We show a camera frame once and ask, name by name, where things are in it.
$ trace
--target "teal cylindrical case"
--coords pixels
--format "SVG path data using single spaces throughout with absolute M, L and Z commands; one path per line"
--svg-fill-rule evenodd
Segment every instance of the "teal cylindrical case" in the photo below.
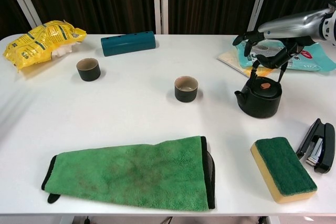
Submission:
M 155 48 L 155 37 L 152 31 L 106 37 L 101 38 L 100 41 L 105 56 Z

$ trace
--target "yellow plastic bag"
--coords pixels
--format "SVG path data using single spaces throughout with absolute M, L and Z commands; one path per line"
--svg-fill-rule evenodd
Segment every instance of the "yellow plastic bag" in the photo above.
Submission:
M 61 45 L 82 42 L 86 32 L 62 21 L 50 21 L 35 27 L 9 43 L 4 52 L 18 70 L 30 65 L 51 60 L 53 50 Z

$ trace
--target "cup rim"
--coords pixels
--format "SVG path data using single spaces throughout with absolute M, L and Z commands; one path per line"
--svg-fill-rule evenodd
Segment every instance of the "cup rim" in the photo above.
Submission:
M 181 88 L 179 88 L 179 87 L 177 86 L 177 82 L 178 82 L 179 80 L 181 80 L 181 79 L 189 79 L 189 80 L 195 82 L 196 87 L 193 88 L 192 90 L 182 90 Z M 198 81 L 197 81 L 194 77 L 191 77 L 191 76 L 180 76 L 180 77 L 176 78 L 176 80 L 175 80 L 175 82 L 174 82 L 174 85 L 175 85 L 175 87 L 176 87 L 178 90 L 180 90 L 180 91 L 182 91 L 182 92 L 192 92 L 192 91 L 195 91 L 196 89 L 198 89 Z
M 90 62 L 94 63 L 94 66 L 91 67 L 91 68 L 83 68 L 83 67 L 80 66 L 83 62 L 87 62 L 87 61 L 90 61 Z M 80 61 L 77 62 L 76 68 L 80 71 L 89 71 L 89 70 L 94 69 L 97 65 L 98 65 L 98 60 L 97 59 L 95 59 L 95 58 L 85 58 L 85 59 L 81 59 Z

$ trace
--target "teapot lid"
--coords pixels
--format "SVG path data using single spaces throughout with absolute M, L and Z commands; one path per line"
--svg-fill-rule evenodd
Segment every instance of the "teapot lid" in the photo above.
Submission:
M 266 98 L 277 97 L 281 95 L 281 85 L 267 77 L 257 77 L 252 85 L 252 93 Z

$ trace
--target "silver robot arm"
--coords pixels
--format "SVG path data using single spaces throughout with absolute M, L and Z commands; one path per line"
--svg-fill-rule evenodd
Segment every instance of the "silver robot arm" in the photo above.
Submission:
M 257 55 L 258 63 L 266 68 L 281 67 L 285 71 L 287 62 L 299 54 L 305 46 L 328 40 L 336 45 L 336 2 L 327 0 L 330 8 L 294 14 L 266 22 L 257 31 L 239 35 L 233 42 L 236 46 L 246 41 L 244 55 L 248 56 L 252 46 L 264 39 L 280 40 L 284 49 L 275 56 Z

